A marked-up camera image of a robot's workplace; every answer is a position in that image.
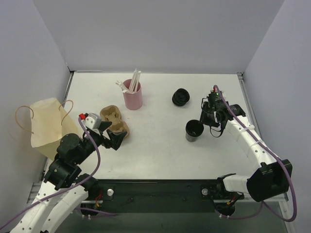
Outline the dark translucent coffee cup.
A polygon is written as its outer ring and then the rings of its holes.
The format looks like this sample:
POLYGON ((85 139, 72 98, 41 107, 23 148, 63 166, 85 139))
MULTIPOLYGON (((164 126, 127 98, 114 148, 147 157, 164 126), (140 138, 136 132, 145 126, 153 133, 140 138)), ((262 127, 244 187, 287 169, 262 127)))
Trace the dark translucent coffee cup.
POLYGON ((200 123, 199 120, 193 119, 187 122, 185 130, 186 139, 190 142, 194 142, 199 136, 202 135, 204 126, 200 123))

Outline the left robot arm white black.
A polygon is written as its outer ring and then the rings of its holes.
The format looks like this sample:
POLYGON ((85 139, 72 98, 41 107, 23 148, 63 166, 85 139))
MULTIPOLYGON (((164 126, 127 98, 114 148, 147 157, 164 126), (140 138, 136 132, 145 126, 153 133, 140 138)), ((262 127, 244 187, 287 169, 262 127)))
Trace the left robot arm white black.
POLYGON ((110 121, 90 116, 78 121, 83 136, 62 137, 37 197, 21 212, 13 233, 53 233, 82 201, 97 197, 98 180, 93 176, 101 163, 99 146, 117 150, 127 133, 114 133, 110 121))

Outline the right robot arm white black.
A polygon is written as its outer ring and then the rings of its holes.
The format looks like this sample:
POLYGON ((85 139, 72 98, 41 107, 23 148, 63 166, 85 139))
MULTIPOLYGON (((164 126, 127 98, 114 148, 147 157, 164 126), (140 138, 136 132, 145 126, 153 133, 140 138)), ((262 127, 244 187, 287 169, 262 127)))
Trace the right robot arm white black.
POLYGON ((211 92, 201 100, 200 123, 217 132, 230 133, 248 158, 254 173, 247 177, 235 173, 220 177, 216 194, 226 198, 232 192, 249 194, 257 202, 286 193, 290 186, 288 178, 292 173, 289 160, 278 162, 255 131, 245 111, 237 104, 223 102, 218 92, 211 92))

